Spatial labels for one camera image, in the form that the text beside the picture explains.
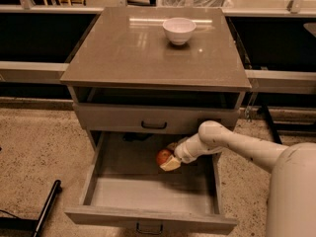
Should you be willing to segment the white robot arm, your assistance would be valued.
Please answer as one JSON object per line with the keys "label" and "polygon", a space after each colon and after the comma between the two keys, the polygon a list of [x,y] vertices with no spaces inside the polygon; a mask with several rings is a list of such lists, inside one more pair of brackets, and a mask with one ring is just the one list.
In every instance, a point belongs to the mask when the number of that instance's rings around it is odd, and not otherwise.
{"label": "white robot arm", "polygon": [[316,144],[285,146],[203,122],[195,135],[174,142],[156,157],[173,171],[227,148],[271,174],[266,237],[316,237]]}

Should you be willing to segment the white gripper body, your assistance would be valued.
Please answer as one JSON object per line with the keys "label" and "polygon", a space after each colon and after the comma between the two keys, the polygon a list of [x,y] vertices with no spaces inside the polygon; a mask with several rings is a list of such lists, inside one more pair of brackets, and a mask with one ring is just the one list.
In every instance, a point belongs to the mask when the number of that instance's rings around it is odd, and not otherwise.
{"label": "white gripper body", "polygon": [[178,160],[185,164],[189,164],[196,160],[196,158],[191,155],[184,142],[177,144],[174,150],[174,154]]}

